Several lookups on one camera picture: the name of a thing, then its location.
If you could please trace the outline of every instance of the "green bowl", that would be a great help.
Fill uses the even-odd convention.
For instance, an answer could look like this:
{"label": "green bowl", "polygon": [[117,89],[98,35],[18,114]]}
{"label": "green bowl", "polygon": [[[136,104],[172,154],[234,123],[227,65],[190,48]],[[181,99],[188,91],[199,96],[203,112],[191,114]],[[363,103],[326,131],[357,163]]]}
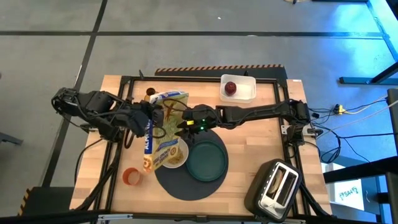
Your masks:
{"label": "green bowl", "polygon": [[226,154],[211,141],[200,141],[192,146],[187,160],[189,173],[197,180],[209,182],[223,175]]}

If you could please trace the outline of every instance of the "gray floor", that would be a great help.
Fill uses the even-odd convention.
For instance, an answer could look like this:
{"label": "gray floor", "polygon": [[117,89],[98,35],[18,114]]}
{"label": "gray floor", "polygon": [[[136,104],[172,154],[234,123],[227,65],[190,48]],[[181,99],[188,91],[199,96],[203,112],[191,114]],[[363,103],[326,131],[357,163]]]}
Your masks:
{"label": "gray floor", "polygon": [[[0,30],[92,30],[100,0],[0,0]],[[384,2],[373,2],[385,11]],[[395,41],[395,20],[383,15]],[[378,32],[363,3],[283,0],[113,0],[100,30]],[[21,147],[0,144],[0,216],[15,215],[27,187],[39,184],[61,118],[50,99],[73,86],[88,37],[0,36],[0,131],[24,139]],[[315,37],[97,37],[82,91],[97,90],[104,74],[152,75],[159,67],[281,63],[289,78],[302,79],[311,107],[346,108],[370,103],[393,86],[343,86],[340,76],[372,77],[394,62],[383,40]],[[332,117],[328,127],[362,118]],[[391,132],[389,112],[338,131],[342,136]],[[86,134],[70,126],[52,186],[72,186],[78,153]],[[352,139],[369,160],[396,155],[390,136]],[[336,147],[333,135],[318,141],[323,151]],[[341,155],[363,160],[343,143]]]}

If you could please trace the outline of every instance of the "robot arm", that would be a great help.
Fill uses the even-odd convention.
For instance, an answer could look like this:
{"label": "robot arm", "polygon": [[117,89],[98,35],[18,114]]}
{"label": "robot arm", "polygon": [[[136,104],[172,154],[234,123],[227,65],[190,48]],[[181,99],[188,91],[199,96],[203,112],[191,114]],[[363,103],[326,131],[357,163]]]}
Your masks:
{"label": "robot arm", "polygon": [[[103,138],[113,142],[123,137],[121,128],[130,129],[137,137],[143,137],[149,119],[156,127],[163,126],[162,106],[146,101],[130,103],[105,91],[79,93],[71,88],[61,88],[52,98],[52,106],[62,116],[69,114],[85,120],[98,128]],[[288,138],[292,139],[302,135],[302,128],[310,123],[307,104],[296,100],[251,108],[216,106],[213,109],[208,105],[196,105],[185,109],[182,118],[185,121],[177,126],[183,129],[175,133],[178,136],[197,134],[215,127],[234,129],[246,121],[283,118],[294,124],[287,130]]]}
{"label": "robot arm", "polygon": [[161,106],[146,101],[130,103],[105,91],[79,93],[71,88],[61,88],[51,102],[62,116],[78,116],[98,128],[103,138],[113,142],[122,138],[121,128],[130,129],[137,137],[143,137],[148,119],[153,120],[155,126],[163,125]]}

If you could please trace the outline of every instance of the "black cable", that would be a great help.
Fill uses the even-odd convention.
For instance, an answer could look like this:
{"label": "black cable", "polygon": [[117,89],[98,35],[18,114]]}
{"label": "black cable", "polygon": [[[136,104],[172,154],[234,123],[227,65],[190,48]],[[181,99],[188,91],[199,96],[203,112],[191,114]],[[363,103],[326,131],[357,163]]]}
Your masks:
{"label": "black cable", "polygon": [[318,155],[320,156],[321,155],[321,149],[316,145],[316,144],[314,144],[314,143],[312,143],[312,142],[307,142],[307,141],[304,141],[305,143],[308,143],[308,144],[310,144],[310,145],[313,145],[313,146],[315,146],[317,149],[318,149]]}
{"label": "black cable", "polygon": [[385,102],[385,101],[386,101],[386,100],[379,100],[379,101],[375,101],[375,102],[373,102],[373,103],[369,103],[369,104],[366,104],[366,105],[361,105],[361,106],[359,106],[359,107],[355,107],[355,108],[347,109],[347,110],[345,110],[345,111],[356,110],[356,109],[359,109],[359,108],[361,108],[361,107],[364,107],[364,106],[369,106],[369,105],[372,105],[372,104],[375,104],[375,103],[379,103],[379,102]]}
{"label": "black cable", "polygon": [[335,115],[337,115],[337,114],[334,113],[334,114],[331,114],[331,115],[324,115],[324,116],[321,116],[321,117],[319,117],[319,118],[312,119],[312,121],[315,121],[315,120],[317,120],[317,119],[326,118],[327,116],[335,116]]}
{"label": "black cable", "polygon": [[348,139],[348,138],[357,138],[357,137],[370,137],[370,136],[386,136],[386,135],[392,135],[392,134],[398,134],[398,133],[383,133],[383,134],[359,134],[355,136],[347,136],[347,137],[339,137],[342,139]]}
{"label": "black cable", "polygon": [[289,156],[289,159],[293,159],[294,157],[296,157],[298,149],[299,149],[298,147],[293,147],[293,156]]}
{"label": "black cable", "polygon": [[83,153],[84,153],[88,148],[90,148],[91,146],[94,146],[95,144],[99,143],[100,141],[102,141],[102,139],[99,139],[99,140],[97,140],[97,141],[95,141],[95,142],[89,144],[88,146],[86,146],[86,147],[80,152],[79,157],[78,157],[77,162],[76,162],[76,167],[75,167],[75,185],[76,185],[76,181],[77,181],[77,168],[78,168],[78,166],[79,166],[80,158],[82,157]]}
{"label": "black cable", "polygon": [[[313,124],[313,125],[316,126],[316,127],[318,127],[318,128],[323,128],[323,129],[326,129],[326,130],[328,130],[328,131],[331,131],[330,128],[327,128],[327,127],[325,127],[325,126],[323,126],[323,125],[320,125],[320,124],[318,124],[318,123],[316,123],[316,122],[314,122],[314,123],[315,123],[315,124]],[[338,147],[333,148],[333,149],[330,149],[329,151],[327,151],[327,152],[325,152],[325,153],[323,153],[323,154],[320,153],[320,160],[321,160],[322,162],[326,163],[326,164],[329,164],[329,163],[331,163],[331,162],[334,162],[334,161],[337,159],[337,157],[340,155],[340,152],[341,152],[341,141],[340,141],[339,135],[337,135],[334,131],[331,131],[331,132],[332,132],[332,133],[336,136],[336,138],[337,138]],[[329,152],[333,152],[333,154],[332,154],[328,159],[325,159],[325,156],[326,156]]]}
{"label": "black cable", "polygon": [[131,137],[129,138],[130,129],[126,130],[125,137],[124,137],[124,148],[130,148],[132,144],[132,140],[134,139],[134,133],[131,133]]}
{"label": "black cable", "polygon": [[83,110],[81,108],[81,105],[80,105],[80,102],[79,102],[79,99],[77,98],[77,96],[74,96],[74,99],[77,102],[77,108],[79,109],[80,113],[87,119],[87,115],[83,112]]}
{"label": "black cable", "polygon": [[149,137],[156,138],[156,139],[163,138],[164,136],[166,136],[167,133],[166,133],[166,130],[163,127],[157,127],[157,126],[153,127],[153,129],[155,129],[155,128],[161,129],[163,131],[163,134],[161,136],[153,136],[153,135],[150,135],[148,133],[148,129],[146,130],[146,134],[148,134]]}
{"label": "black cable", "polygon": [[128,115],[128,116],[133,117],[133,114],[132,114],[132,113],[128,113],[128,112],[126,112],[126,111],[110,111],[110,112],[104,112],[104,113],[100,113],[100,114],[91,115],[91,116],[89,117],[89,119],[90,119],[90,118],[95,118],[95,117],[98,117],[98,116],[116,115],[116,114],[125,114],[125,115]]}
{"label": "black cable", "polygon": [[[351,108],[351,109],[347,109],[347,110],[345,110],[345,111],[352,111],[352,110],[356,110],[356,109],[359,109],[359,108],[361,108],[361,107],[364,107],[364,106],[369,106],[369,105],[373,105],[373,104],[375,104],[375,103],[379,103],[379,102],[385,102],[386,100],[378,100],[378,101],[375,101],[375,102],[373,102],[373,103],[368,103],[368,104],[366,104],[366,105],[361,105],[361,106],[357,106],[357,107],[355,107],[355,108]],[[316,113],[328,113],[329,111],[333,111],[333,109],[326,109],[326,108],[309,108],[309,110],[310,111],[313,111],[313,112],[316,112]]]}
{"label": "black cable", "polygon": [[372,164],[372,162],[369,161],[367,158],[365,158],[365,157],[359,155],[359,154],[354,150],[354,148],[351,146],[351,144],[347,141],[347,139],[344,138],[344,141],[347,142],[347,144],[349,145],[349,147],[351,148],[351,150],[352,150],[357,156],[361,157],[362,159],[366,160],[368,163]]}
{"label": "black cable", "polygon": [[323,124],[323,123],[327,122],[329,120],[330,116],[331,116],[331,112],[332,112],[332,110],[329,111],[329,114],[327,115],[328,118],[326,120],[324,120],[324,121],[322,121],[321,123],[318,123],[318,124]]}
{"label": "black cable", "polygon": [[75,124],[75,123],[72,122],[70,119],[66,118],[64,115],[62,115],[62,117],[63,117],[66,121],[68,121],[69,123],[71,123],[72,125],[74,125],[74,126],[76,126],[76,127],[78,127],[78,128],[81,128],[82,130],[90,131],[89,128],[85,128],[85,127],[83,127],[83,126],[81,126],[81,125]]}
{"label": "black cable", "polygon": [[83,201],[83,203],[79,207],[77,207],[76,210],[87,210],[87,209],[89,209],[89,207],[94,202],[94,200],[97,197],[97,195],[101,192],[101,189],[103,189],[105,183],[108,181],[108,179],[111,177],[111,175],[116,172],[117,161],[118,161],[118,158],[120,158],[120,155],[121,155],[121,150],[116,150],[115,155],[113,157],[113,161],[109,165],[109,167],[106,170],[105,174],[98,181],[97,185],[91,191],[89,196],[86,197],[86,199]]}
{"label": "black cable", "polygon": [[[185,110],[181,110],[181,109],[176,109],[176,108],[174,108],[174,107],[172,107],[172,106],[169,106],[169,105],[167,105],[167,104],[165,104],[165,102],[166,101],[174,101],[174,102],[177,102],[177,103],[181,103],[184,107],[185,107],[185,110],[187,109],[187,108],[189,108],[189,106],[188,105],[186,105],[184,102],[182,102],[182,101],[180,101],[180,100],[176,100],[176,99],[164,99],[163,100],[163,106],[165,106],[167,109],[170,109],[170,110],[174,110],[174,111],[179,111],[179,112],[184,112]],[[203,110],[191,110],[192,112],[199,112],[199,111],[206,111],[206,109],[203,109]]]}

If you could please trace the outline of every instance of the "wooden board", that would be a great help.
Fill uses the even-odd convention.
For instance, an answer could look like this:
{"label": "wooden board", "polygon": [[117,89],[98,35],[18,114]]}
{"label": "wooden board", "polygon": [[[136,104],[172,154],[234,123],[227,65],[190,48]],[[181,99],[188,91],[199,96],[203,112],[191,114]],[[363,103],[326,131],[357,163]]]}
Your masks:
{"label": "wooden board", "polygon": [[[121,76],[106,75],[101,90],[117,94],[120,78]],[[146,89],[153,87],[157,91],[183,90],[189,92],[189,106],[206,103],[210,106],[250,107],[275,103],[273,87],[270,84],[258,83],[256,85],[257,97],[249,104],[220,101],[220,85],[218,83],[177,82],[173,83],[174,86],[170,86],[170,84],[170,82],[136,81],[132,96],[135,101],[139,101],[144,98]],[[303,85],[300,80],[288,80],[288,89],[290,98],[305,101]],[[283,159],[278,120],[249,121],[234,130],[221,128],[213,130],[224,141],[229,155],[227,176],[215,193],[196,201],[179,200],[162,188],[153,173],[145,175],[141,185],[127,186],[124,184],[121,176],[125,169],[128,167],[142,168],[144,138],[135,138],[130,149],[123,149],[111,210],[126,213],[252,215],[245,209],[243,198],[258,168],[262,163],[271,159]],[[98,138],[98,133],[90,133],[87,144]],[[315,143],[311,138],[307,138],[306,141]],[[103,141],[84,153],[70,208],[79,206],[98,182],[105,146],[106,142]],[[306,144],[300,146],[300,153],[309,191],[322,208],[331,213],[317,149]],[[101,208],[104,208],[107,192],[108,186],[104,188]],[[303,213],[299,194],[297,201],[299,213]]]}

